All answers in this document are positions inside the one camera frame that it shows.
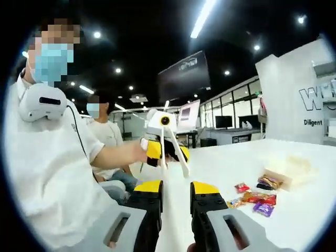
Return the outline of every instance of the black ceiling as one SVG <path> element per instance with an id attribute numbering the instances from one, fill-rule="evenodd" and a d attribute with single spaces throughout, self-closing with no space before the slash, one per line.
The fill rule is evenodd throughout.
<path id="1" fill-rule="evenodd" d="M 199 50 L 205 51 L 212 89 L 199 93 L 205 101 L 255 76 L 255 63 L 270 54 L 280 56 L 316 39 L 317 27 L 309 20 L 304 0 L 217 0 L 197 39 L 190 34 L 205 0 L 78 1 L 77 12 L 85 35 L 69 67 L 63 89 L 74 98 L 78 110 L 86 107 L 85 85 L 122 96 L 117 103 L 127 109 L 141 108 L 129 98 L 147 96 L 147 107 L 159 104 L 156 76 L 163 69 Z M 299 15 L 307 22 L 298 25 Z M 95 39 L 98 30 L 101 38 Z M 260 51 L 253 50 L 260 44 Z M 114 69 L 120 67 L 121 74 Z M 225 76 L 225 69 L 232 73 Z M 171 103 L 183 105 L 190 97 Z"/>

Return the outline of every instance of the computer screen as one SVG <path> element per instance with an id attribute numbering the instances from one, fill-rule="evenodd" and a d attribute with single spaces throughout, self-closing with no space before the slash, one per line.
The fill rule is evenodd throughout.
<path id="1" fill-rule="evenodd" d="M 160 102 L 192 96 L 201 89 L 210 87 L 208 66 L 203 51 L 199 51 L 167 69 L 157 76 Z"/>
<path id="2" fill-rule="evenodd" d="M 242 123 L 248 121 L 253 128 L 260 128 L 260 122 L 258 120 L 258 115 L 246 115 L 244 117 L 239 117 L 239 127 L 242 128 Z"/>
<path id="3" fill-rule="evenodd" d="M 196 128 L 196 121 L 198 117 L 198 110 L 200 108 L 200 100 L 187 103 L 180 109 L 178 115 L 178 128 L 194 129 Z"/>
<path id="4" fill-rule="evenodd" d="M 229 128 L 232 127 L 232 117 L 229 115 L 216 116 L 216 128 Z"/>

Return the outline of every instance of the blue face mask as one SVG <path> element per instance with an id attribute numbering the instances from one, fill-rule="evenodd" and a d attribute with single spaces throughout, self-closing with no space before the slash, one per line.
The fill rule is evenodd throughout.
<path id="1" fill-rule="evenodd" d="M 41 54 L 35 56 L 32 78 L 35 82 L 47 84 L 61 81 L 61 76 L 68 74 L 68 63 L 74 62 L 73 53 L 68 44 L 42 44 Z"/>
<path id="2" fill-rule="evenodd" d="M 99 103 L 88 103 L 86 104 L 86 110 L 88 111 L 89 115 L 97 119 L 99 118 Z"/>

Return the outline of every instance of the person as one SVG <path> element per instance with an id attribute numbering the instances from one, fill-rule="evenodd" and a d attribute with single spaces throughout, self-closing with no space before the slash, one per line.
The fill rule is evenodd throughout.
<path id="1" fill-rule="evenodd" d="M 99 111 L 91 111 L 92 118 L 84 118 L 84 120 L 93 135 L 106 146 L 123 145 L 123 139 L 118 125 L 109 120 L 109 114 L 114 109 L 115 104 L 113 96 L 103 90 L 98 90 L 89 98 L 89 104 L 91 102 L 93 102 L 93 104 L 95 102 L 99 103 Z M 111 170 L 102 170 L 94 166 L 92 168 L 99 182 L 119 180 L 125 184 L 128 193 L 132 193 L 135 187 L 140 184 L 132 175 L 128 165 Z M 120 198 L 120 194 L 115 193 L 113 190 L 108 191 L 108 194 L 120 205 L 123 205 L 129 196 L 126 195 L 124 198 Z"/>
<path id="2" fill-rule="evenodd" d="M 80 42 L 79 31 L 67 18 L 41 26 L 29 47 L 25 69 L 7 88 L 6 179 L 22 219 L 51 250 L 74 246 L 107 208 L 118 206 L 95 181 L 91 165 L 111 169 L 147 160 L 145 139 L 117 147 L 104 145 L 69 100 L 57 120 L 23 119 L 26 95 L 34 84 L 56 86 L 67 74 L 67 64 L 74 60 L 73 45 Z"/>

